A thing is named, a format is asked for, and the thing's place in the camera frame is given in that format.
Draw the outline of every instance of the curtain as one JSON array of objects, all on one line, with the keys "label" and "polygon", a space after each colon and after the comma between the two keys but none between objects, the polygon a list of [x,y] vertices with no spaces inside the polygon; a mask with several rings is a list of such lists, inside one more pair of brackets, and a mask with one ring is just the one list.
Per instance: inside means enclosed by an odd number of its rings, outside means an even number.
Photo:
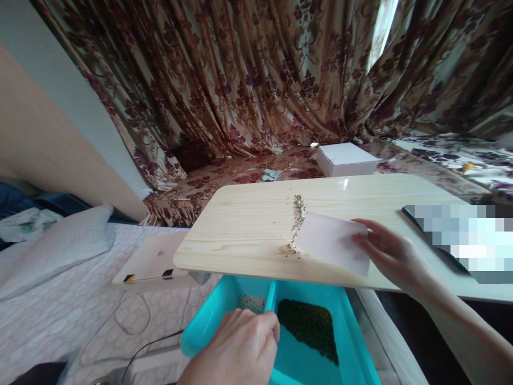
[{"label": "curtain", "polygon": [[425,127],[495,138],[511,130],[479,123],[512,105],[512,4],[401,0],[386,48],[362,86],[372,110],[359,137]]},{"label": "curtain", "polygon": [[353,139],[380,0],[33,0],[159,190],[173,149],[216,157]]}]

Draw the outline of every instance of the small yellow object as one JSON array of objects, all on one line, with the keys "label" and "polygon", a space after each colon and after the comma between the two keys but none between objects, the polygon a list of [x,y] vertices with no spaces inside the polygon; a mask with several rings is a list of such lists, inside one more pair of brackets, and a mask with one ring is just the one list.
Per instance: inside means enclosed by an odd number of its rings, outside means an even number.
[{"label": "small yellow object", "polygon": [[474,168],[474,163],[465,163],[465,165],[463,165],[462,167],[462,170],[463,170],[463,174],[466,173],[467,171],[470,171]]}]

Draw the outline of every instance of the light wood board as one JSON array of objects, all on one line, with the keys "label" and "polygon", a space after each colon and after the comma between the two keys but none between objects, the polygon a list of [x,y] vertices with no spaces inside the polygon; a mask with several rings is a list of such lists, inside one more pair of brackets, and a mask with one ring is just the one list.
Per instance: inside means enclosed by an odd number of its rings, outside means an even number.
[{"label": "light wood board", "polygon": [[219,189],[174,256],[177,267],[233,275],[399,290],[370,265],[366,278],[315,257],[287,253],[294,195],[307,210],[367,218],[406,235],[442,281],[465,298],[513,302],[513,284],[478,284],[460,273],[400,211],[407,204],[467,204],[413,175],[361,175],[225,186]]}]

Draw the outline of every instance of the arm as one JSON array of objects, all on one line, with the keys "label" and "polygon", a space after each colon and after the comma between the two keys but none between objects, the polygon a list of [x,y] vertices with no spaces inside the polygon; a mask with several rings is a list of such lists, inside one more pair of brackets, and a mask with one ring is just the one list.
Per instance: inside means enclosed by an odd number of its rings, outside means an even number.
[{"label": "arm", "polygon": [[436,278],[409,239],[374,221],[354,221],[372,231],[353,242],[427,310],[472,384],[512,384],[513,346]]}]

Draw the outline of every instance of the white box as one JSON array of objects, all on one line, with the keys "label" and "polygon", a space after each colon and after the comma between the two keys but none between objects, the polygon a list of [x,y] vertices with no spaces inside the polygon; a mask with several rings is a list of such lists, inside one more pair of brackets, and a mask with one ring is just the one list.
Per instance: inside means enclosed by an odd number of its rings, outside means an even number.
[{"label": "white box", "polygon": [[130,291],[153,291],[199,287],[210,274],[180,270],[173,264],[176,249],[189,229],[162,235],[150,235],[131,255],[112,283]]},{"label": "white box", "polygon": [[317,163],[326,176],[374,174],[378,162],[353,143],[320,146],[317,150]]}]

